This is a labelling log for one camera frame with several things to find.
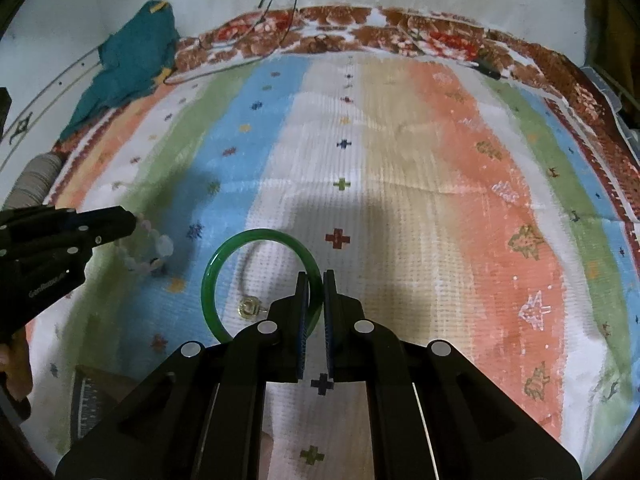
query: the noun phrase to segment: green stripe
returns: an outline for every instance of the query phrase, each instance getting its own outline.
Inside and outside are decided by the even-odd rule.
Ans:
[[[178,114],[171,131],[141,163],[136,179],[120,205],[134,213],[143,213],[157,225],[160,213],[171,202],[175,184],[189,169],[207,131],[226,112],[254,67],[243,66],[222,72],[209,82],[201,96]],[[148,244],[146,236],[139,237],[138,242]],[[77,301],[68,323],[61,327],[60,353],[70,364],[113,371],[121,358],[117,354],[118,310],[138,277],[125,268],[111,244],[94,250],[87,271],[84,293],[79,298],[75,293]],[[71,378],[71,374],[64,374],[64,378],[61,375],[61,380],[66,378]],[[62,387],[64,391],[71,391],[72,384],[66,380]],[[34,392],[35,397],[38,394],[45,392]],[[47,403],[51,421],[47,440],[59,452],[66,452],[70,444],[68,404]]]
[[[611,254],[602,220],[597,216],[593,203],[545,119],[531,108],[517,89],[507,83],[489,79],[485,81],[518,120],[524,140],[545,171],[564,211],[580,211],[580,221],[568,223],[584,268],[594,320],[601,333],[604,332],[603,325],[607,323],[608,332],[612,334],[606,339],[609,352],[599,388],[594,393],[594,404],[600,408],[596,413],[593,434],[595,440],[604,444],[611,443],[612,439],[603,438],[602,432],[615,434],[619,431],[615,428],[617,425],[628,422],[628,401],[622,400],[630,398],[632,385],[626,301],[618,266]],[[551,177],[549,168],[554,168],[559,176]],[[572,329],[571,325],[565,327],[565,331]],[[613,380],[619,381],[619,394],[601,402],[602,397],[610,393]],[[594,458],[598,458],[598,453],[592,454]]]

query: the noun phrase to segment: green ring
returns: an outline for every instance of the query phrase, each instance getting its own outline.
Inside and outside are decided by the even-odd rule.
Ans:
[[[270,240],[286,245],[292,249],[302,261],[305,267],[306,275],[309,280],[309,309],[306,313],[306,336],[313,332],[318,319],[322,302],[324,301],[324,290],[322,288],[322,276],[320,269],[309,250],[296,240],[293,236],[274,229],[250,229],[232,236],[224,242],[218,250],[213,254],[207,269],[202,277],[202,288],[200,289],[200,301],[202,302],[202,313],[207,322],[207,326],[214,337],[221,343],[228,343],[233,340],[229,332],[220,321],[218,312],[216,311],[216,281],[222,269],[222,265],[226,260],[237,251],[240,247],[251,242],[259,240]]]

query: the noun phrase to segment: teal garment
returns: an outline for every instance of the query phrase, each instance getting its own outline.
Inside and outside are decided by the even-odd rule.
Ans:
[[[154,78],[174,66],[176,42],[171,5],[151,13],[160,0],[149,0],[116,34],[98,47],[102,71],[82,94],[69,124],[60,134],[65,140],[89,120],[153,92]]]

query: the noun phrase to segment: gray rolled fabric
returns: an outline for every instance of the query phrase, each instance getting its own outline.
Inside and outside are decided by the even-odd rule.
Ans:
[[[15,181],[2,209],[18,209],[42,204],[62,170],[57,153],[42,153],[31,159]]]

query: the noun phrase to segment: person's hand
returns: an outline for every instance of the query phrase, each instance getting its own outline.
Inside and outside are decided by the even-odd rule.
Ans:
[[[10,344],[0,344],[0,372],[6,374],[6,389],[15,400],[23,400],[33,389],[27,331],[21,328]]]

